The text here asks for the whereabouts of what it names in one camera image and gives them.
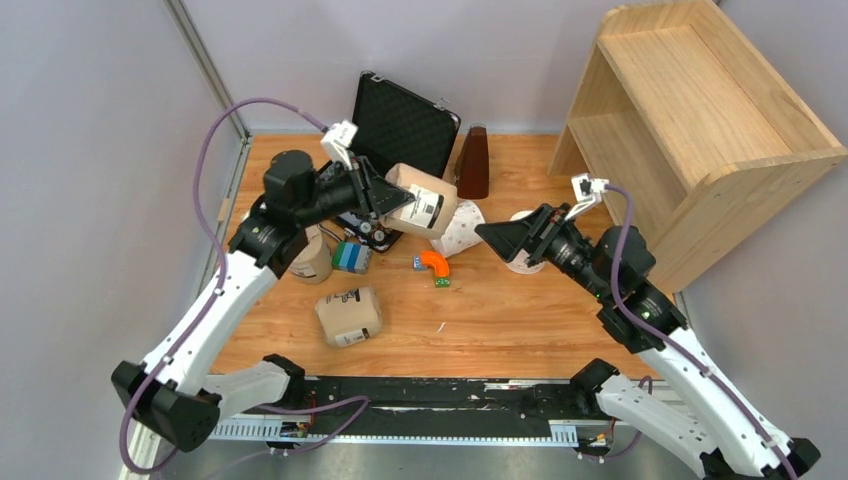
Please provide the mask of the brown roll front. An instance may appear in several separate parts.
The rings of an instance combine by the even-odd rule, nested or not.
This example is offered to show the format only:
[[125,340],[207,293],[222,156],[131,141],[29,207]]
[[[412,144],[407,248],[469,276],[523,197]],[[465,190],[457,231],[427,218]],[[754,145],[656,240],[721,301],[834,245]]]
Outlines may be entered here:
[[314,311],[331,347],[349,347],[383,330],[380,302],[371,286],[327,295],[317,301]]

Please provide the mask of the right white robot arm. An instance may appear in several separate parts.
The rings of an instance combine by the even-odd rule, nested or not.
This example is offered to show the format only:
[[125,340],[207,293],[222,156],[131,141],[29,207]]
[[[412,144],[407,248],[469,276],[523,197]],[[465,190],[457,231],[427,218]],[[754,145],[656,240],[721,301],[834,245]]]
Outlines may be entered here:
[[571,211],[567,204],[543,204],[524,218],[484,223],[475,231],[501,259],[525,253],[528,263],[547,262],[593,295],[606,332],[659,373],[690,413],[647,395],[601,359],[574,376],[575,411],[631,424],[701,479],[799,479],[808,473],[820,450],[767,420],[710,358],[682,312],[648,280],[655,259],[638,229],[626,221],[592,243]]

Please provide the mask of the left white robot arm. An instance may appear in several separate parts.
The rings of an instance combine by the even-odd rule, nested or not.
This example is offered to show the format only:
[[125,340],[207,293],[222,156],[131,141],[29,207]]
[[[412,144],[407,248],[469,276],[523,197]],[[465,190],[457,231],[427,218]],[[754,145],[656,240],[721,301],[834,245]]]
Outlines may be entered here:
[[364,157],[316,169],[304,151],[272,158],[263,194],[238,226],[219,268],[174,329],[139,363],[122,361],[111,381],[125,414],[177,450],[199,447],[218,423],[273,404],[283,413],[306,400],[303,371],[273,354],[230,374],[210,371],[248,311],[283,277],[308,244],[307,228],[346,212],[379,219],[414,201]]

